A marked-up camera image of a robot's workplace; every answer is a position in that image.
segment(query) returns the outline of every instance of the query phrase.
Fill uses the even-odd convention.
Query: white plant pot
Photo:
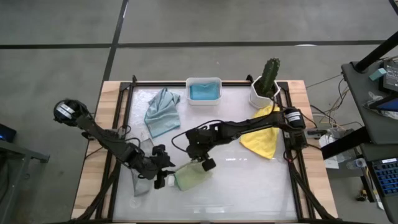
[[[258,81],[258,79],[260,79],[260,77],[258,77],[252,84],[251,84],[251,91],[250,91],[250,97],[249,97],[249,103],[257,108],[257,109],[261,109],[261,108],[265,108],[268,105],[272,104],[272,100],[268,97],[263,97],[263,96],[259,96],[256,93],[256,90],[254,89],[254,84]],[[274,81],[274,86],[276,87],[276,92],[274,94],[274,98],[279,94],[280,92],[280,88],[278,86],[278,84],[276,83],[276,81]]]

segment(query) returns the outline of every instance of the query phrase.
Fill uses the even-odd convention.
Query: potted cactus
[[[271,58],[264,66],[262,75],[251,85],[249,102],[256,108],[263,108],[271,104],[271,98],[279,94],[280,88],[275,79],[278,75],[280,61]]]

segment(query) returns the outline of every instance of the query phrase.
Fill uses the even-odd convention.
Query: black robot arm
[[[86,134],[93,136],[115,158],[130,169],[135,169],[140,173],[140,178],[153,179],[155,176],[155,188],[164,186],[164,178],[173,172],[162,170],[166,167],[174,167],[170,162],[170,156],[165,151],[164,145],[155,146],[152,156],[145,156],[142,149],[133,143],[125,142],[114,131],[104,130],[99,127],[94,117],[87,110],[87,107],[77,100],[63,100],[57,103],[54,108],[54,117],[59,123],[72,127],[78,127]]]
[[[191,159],[204,161],[202,166],[208,171],[216,166],[210,159],[208,151],[213,147],[228,144],[238,139],[242,134],[251,133],[266,128],[280,128],[289,135],[291,149],[303,149],[307,145],[303,130],[305,123],[301,111],[296,108],[287,108],[283,111],[274,111],[258,118],[247,119],[242,122],[222,121],[188,130],[185,135],[189,146],[187,153]]]

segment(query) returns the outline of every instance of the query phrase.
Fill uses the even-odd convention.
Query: wooden table
[[[288,82],[290,97],[292,104],[300,109],[302,113],[310,119],[313,119],[310,109],[310,102],[308,100],[307,91],[303,80],[284,80]],[[119,86],[121,81],[104,82],[101,95],[96,110],[95,120],[103,129],[111,129],[116,109],[116,102],[119,94]],[[127,97],[123,97],[122,110],[120,113],[119,123],[121,125],[124,117],[124,109],[126,106]],[[314,125],[305,120],[307,128],[314,128]],[[308,143],[318,145],[318,141],[308,139]],[[88,145],[87,154],[95,151],[100,147],[96,141],[91,141]],[[307,171],[308,181],[311,191],[314,193],[319,202],[326,208],[326,210],[337,217],[337,211],[333,195],[330,188],[328,175],[326,173],[325,164],[323,162],[322,153],[313,147],[307,147],[303,150],[303,158],[305,161],[305,168]],[[73,206],[72,218],[79,217],[93,201],[97,193],[100,191],[101,181],[103,177],[104,165],[106,159],[106,150],[102,149],[96,154],[90,156],[83,164],[81,172],[80,183],[76,193],[76,199]],[[111,189],[105,197],[103,217],[106,217],[109,206]],[[305,196],[299,187],[300,199],[302,202],[304,217],[308,216],[308,210],[305,203]]]

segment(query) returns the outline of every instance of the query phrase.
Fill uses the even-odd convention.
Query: cable
[[[122,138],[125,138],[126,135],[129,134],[130,132],[131,132],[131,127],[130,127],[130,125],[126,125],[126,131],[124,132]],[[138,148],[140,148],[140,147],[141,147],[141,141],[140,141],[138,138],[122,139],[122,140],[120,140],[120,141],[121,141],[121,142],[123,142],[123,141],[126,142],[126,141],[133,140],[133,139],[135,139],[135,140],[138,141]],[[96,150],[94,150],[93,152],[89,153],[89,154],[85,157],[85,159],[89,158],[91,155],[93,155],[94,153],[98,152],[98,151],[101,150],[102,148],[104,148],[104,147],[101,147],[101,148],[96,149]]]
[[[211,120],[211,121],[204,122],[203,124],[199,124],[199,125],[196,126],[195,128],[199,128],[200,126],[203,126],[203,125],[208,124],[208,123],[216,122],[216,121],[217,121],[217,122],[222,122],[222,123],[224,123],[224,121],[222,121],[222,120],[220,120],[220,119],[214,119],[214,120]],[[186,132],[187,132],[187,131],[184,131],[184,132],[182,132],[182,133],[180,133],[180,134],[178,134],[178,135],[176,135],[176,136],[174,136],[174,137],[172,138],[172,144],[173,144],[173,146],[176,147],[177,149],[183,151],[183,152],[187,152],[187,151],[184,150],[184,149],[182,149],[182,148],[180,148],[180,147],[178,147],[178,146],[176,146],[176,145],[174,144],[174,139],[176,139],[177,137],[179,137],[179,136],[185,134]]]
[[[59,119],[60,121],[62,121],[63,119],[62,119],[62,118],[59,118],[59,117],[57,116],[58,113],[56,113],[55,111],[57,110],[58,106],[59,106],[61,103],[65,103],[65,100],[59,101],[59,102],[54,106],[54,109],[53,109],[53,114],[54,114],[54,116],[55,116],[57,119]],[[88,117],[89,117],[90,119],[92,119],[93,121],[95,120],[94,117],[93,117],[93,115],[92,115],[92,114],[90,113],[90,111],[87,109],[86,105],[84,105],[82,102],[80,102],[80,101],[78,101],[78,100],[70,100],[70,104],[71,104],[71,105],[76,104],[77,107],[78,107],[78,108],[75,109],[76,113],[73,113],[73,114],[72,114],[73,119],[77,119],[77,116],[78,116],[78,117],[79,117],[79,116],[88,116]],[[106,139],[106,140],[108,140],[108,141],[111,141],[111,142],[124,142],[124,141],[125,141],[125,140],[123,140],[123,139],[119,139],[119,140],[109,139],[109,138],[108,138],[107,136],[105,136],[101,131],[99,131],[97,125],[94,125],[94,127],[97,129],[97,132],[98,132],[104,139]],[[125,138],[126,135],[127,135],[128,133],[130,133],[130,131],[131,131],[130,125],[122,125],[120,128],[118,128],[117,132],[119,133],[119,130],[120,130],[121,128],[124,128],[124,127],[126,127],[126,131],[125,131],[124,136],[123,136],[122,138]]]
[[[338,99],[337,99],[337,100],[335,101],[335,103],[333,104],[332,108],[329,110],[329,117],[330,117],[330,118],[331,118],[331,112],[336,111],[336,110],[337,110],[338,108],[340,108],[340,106],[343,104],[343,101],[344,101],[344,99],[346,98],[346,95],[347,95],[348,92],[349,92],[348,87],[346,87],[345,90],[344,90],[344,92],[343,92],[343,96],[342,96],[341,93],[340,93],[340,89],[339,89],[339,94],[340,94],[341,100],[340,100],[339,105],[335,107],[335,105],[336,105],[337,102],[338,102]]]
[[[371,183],[371,187],[373,190],[373,181],[372,181],[372,177],[370,176],[370,172],[369,172],[369,168],[366,166],[366,176],[369,178],[370,183]]]
[[[306,118],[306,119],[309,120],[311,123],[313,123],[313,124],[315,125],[315,128],[318,128],[318,125],[317,125],[313,120],[311,120],[310,118],[308,118],[308,117],[305,116],[304,114],[302,114],[302,115],[303,115],[304,118]]]
[[[336,75],[336,76],[334,76],[334,77],[328,78],[328,79],[326,79],[326,80],[323,80],[323,81],[321,81],[321,82],[318,82],[318,83],[315,83],[315,84],[312,84],[312,85],[306,86],[305,88],[307,89],[307,88],[310,88],[310,87],[312,87],[312,86],[315,86],[315,85],[317,85],[317,84],[324,83],[324,82],[326,82],[326,81],[329,81],[329,80],[332,80],[332,79],[334,79],[334,78],[336,78],[336,77],[339,77],[340,75]]]
[[[283,153],[283,158],[284,158],[287,162],[293,162],[295,159],[297,159],[298,156],[299,156],[299,154],[296,153],[296,156],[290,159],[290,158],[287,157],[287,151],[286,151],[286,150],[285,150],[284,153]]]
[[[343,100],[343,97],[341,96],[340,85],[341,85],[341,82],[342,82],[343,80],[344,80],[344,78],[342,78],[342,79],[340,80],[340,82],[338,83],[338,94],[340,94],[341,100]]]
[[[141,148],[141,141],[138,138],[129,138],[129,139],[126,139],[124,141],[130,141],[130,140],[133,140],[133,139],[138,141],[138,148]]]
[[[346,126],[346,125],[349,125],[349,124],[359,124],[361,127],[363,127],[363,125],[361,123],[357,122],[357,121],[353,121],[353,122],[346,123],[346,124],[341,124],[340,126]]]
[[[317,107],[314,106],[314,105],[310,105],[310,106],[311,106],[312,108],[316,109],[317,111],[321,112],[321,113],[322,113],[323,115],[325,115],[326,117],[330,118],[330,116],[327,115],[325,112],[323,112],[321,109],[317,108]]]
[[[311,146],[311,147],[314,147],[315,149],[319,149],[319,150],[321,150],[321,151],[322,151],[322,149],[321,149],[321,148],[319,148],[318,146],[314,146],[313,144],[309,144],[309,143],[307,143],[307,145],[308,145],[308,146]]]
[[[99,150],[101,150],[103,147],[101,147],[101,148],[99,148],[99,149],[96,149],[96,150],[94,150],[93,152],[91,152],[90,154],[88,154],[86,157],[85,157],[85,159],[87,159],[89,156],[91,156],[92,154],[94,154],[94,153],[96,153],[96,152],[98,152]]]
[[[346,131],[346,129],[345,128],[343,128],[341,125],[339,125],[339,124],[336,124],[336,123],[334,123],[334,122],[329,122],[329,124],[334,124],[335,126],[337,126],[337,127],[339,127],[339,128],[341,128],[342,130],[344,130],[344,131]]]

